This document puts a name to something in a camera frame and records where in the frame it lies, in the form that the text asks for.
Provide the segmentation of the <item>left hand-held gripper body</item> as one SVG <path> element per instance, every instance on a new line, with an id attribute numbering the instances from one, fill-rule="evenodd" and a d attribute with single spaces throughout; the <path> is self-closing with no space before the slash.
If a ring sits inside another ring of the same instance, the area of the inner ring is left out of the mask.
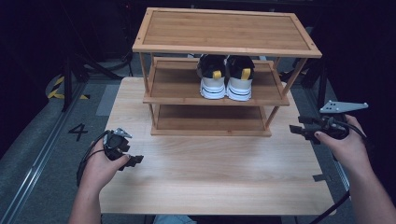
<path id="1" fill-rule="evenodd" d="M 122 128 L 117 128 L 116 130 L 106 130 L 103 138 L 106 156 L 111 161 L 121 157 L 124 152 L 129 150 L 130 146 L 128 138 L 131 137 L 132 136 L 125 132 Z"/>

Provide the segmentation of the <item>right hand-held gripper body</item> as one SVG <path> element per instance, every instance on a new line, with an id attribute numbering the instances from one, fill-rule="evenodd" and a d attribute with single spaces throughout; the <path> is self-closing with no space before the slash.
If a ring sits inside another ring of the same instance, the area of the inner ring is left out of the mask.
<path id="1" fill-rule="evenodd" d="M 338 140 L 346 138 L 350 130 L 365 138 L 366 135 L 358 127 L 347 122 L 346 112 L 368 107 L 367 103 L 348 103 L 330 100 L 319 110 L 321 119 L 319 130 Z"/>

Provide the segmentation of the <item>navy and white sneaker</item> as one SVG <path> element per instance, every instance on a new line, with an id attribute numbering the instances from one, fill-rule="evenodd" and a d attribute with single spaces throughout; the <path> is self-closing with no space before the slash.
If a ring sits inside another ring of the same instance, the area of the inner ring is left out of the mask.
<path id="1" fill-rule="evenodd" d="M 252 92 L 255 65 L 249 56 L 229 55 L 225 61 L 228 75 L 227 96 L 235 101 L 248 101 Z"/>
<path id="2" fill-rule="evenodd" d="M 225 57 L 203 54 L 197 64 L 197 75 L 201 79 L 200 93 L 209 100 L 225 96 Z"/>

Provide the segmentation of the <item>wooden shoe rack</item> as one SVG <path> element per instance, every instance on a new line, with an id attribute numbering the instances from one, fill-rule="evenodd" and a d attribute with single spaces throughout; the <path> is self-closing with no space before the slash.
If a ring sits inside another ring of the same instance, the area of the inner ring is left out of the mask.
<path id="1" fill-rule="evenodd" d="M 276 67 L 286 57 L 302 71 L 321 53 L 293 13 L 150 7 L 133 45 L 150 54 L 142 66 L 152 133 L 268 136 L 277 110 L 289 105 L 289 83 Z M 251 57 L 255 68 L 247 101 L 206 99 L 196 74 L 199 55 Z"/>

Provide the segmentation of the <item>person's left hand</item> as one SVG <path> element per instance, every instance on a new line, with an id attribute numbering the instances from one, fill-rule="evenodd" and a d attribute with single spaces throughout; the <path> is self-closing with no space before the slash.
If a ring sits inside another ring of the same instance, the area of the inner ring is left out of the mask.
<path id="1" fill-rule="evenodd" d="M 106 156 L 103 149 L 103 140 L 100 139 L 94 145 L 88 158 L 78 187 L 79 192 L 99 194 L 101 189 L 114 177 L 115 173 L 131 158 L 129 154 L 123 154 L 120 158 L 112 161 Z"/>

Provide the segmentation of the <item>person's right hand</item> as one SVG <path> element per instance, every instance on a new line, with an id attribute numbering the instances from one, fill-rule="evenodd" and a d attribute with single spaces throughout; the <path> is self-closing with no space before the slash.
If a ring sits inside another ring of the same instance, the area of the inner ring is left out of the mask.
<path id="1" fill-rule="evenodd" d="M 362 137 L 354 130 L 342 139 L 334 139 L 323 132 L 315 132 L 320 143 L 330 148 L 335 158 L 346 168 L 350 176 L 368 175 L 373 172 Z"/>

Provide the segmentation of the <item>black metal stand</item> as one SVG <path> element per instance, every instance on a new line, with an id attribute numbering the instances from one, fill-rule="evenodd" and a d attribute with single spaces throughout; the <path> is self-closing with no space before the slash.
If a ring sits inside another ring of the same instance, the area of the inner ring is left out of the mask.
<path id="1" fill-rule="evenodd" d="M 63 112 L 65 112 L 73 102 L 72 76 L 75 76 L 78 82 L 87 82 L 90 78 L 87 69 L 84 67 L 85 64 L 89 65 L 90 67 L 97 70 L 99 73 L 105 75 L 106 77 L 109 77 L 110 79 L 116 79 L 116 80 L 122 79 L 122 77 L 104 68 L 99 63 L 89 60 L 83 57 L 82 55 L 76 53 L 69 53 L 64 60 L 64 66 L 62 72 L 62 75 L 64 76 Z"/>

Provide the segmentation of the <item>metal floor rail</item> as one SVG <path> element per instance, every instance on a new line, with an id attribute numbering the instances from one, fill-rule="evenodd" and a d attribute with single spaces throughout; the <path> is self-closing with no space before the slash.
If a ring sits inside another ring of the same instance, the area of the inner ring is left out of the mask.
<path id="1" fill-rule="evenodd" d="M 80 83 L 77 84 L 76 88 L 72 91 L 72 100 L 67 109 L 62 112 L 57 118 L 53 128 L 50 130 L 49 136 L 47 137 L 43 147 L 40 149 L 38 155 L 35 157 L 33 164 L 27 170 L 21 185 L 18 188 L 13 200 L 8 206 L 6 212 L 0 219 L 0 224 L 14 224 L 16 217 L 21 212 L 25 202 L 30 196 L 38 178 L 41 176 L 44 170 L 56 141 L 60 136 L 60 132 L 67 122 L 71 112 L 73 111 L 75 104 L 77 103 L 80 95 L 84 92 L 87 84 Z"/>

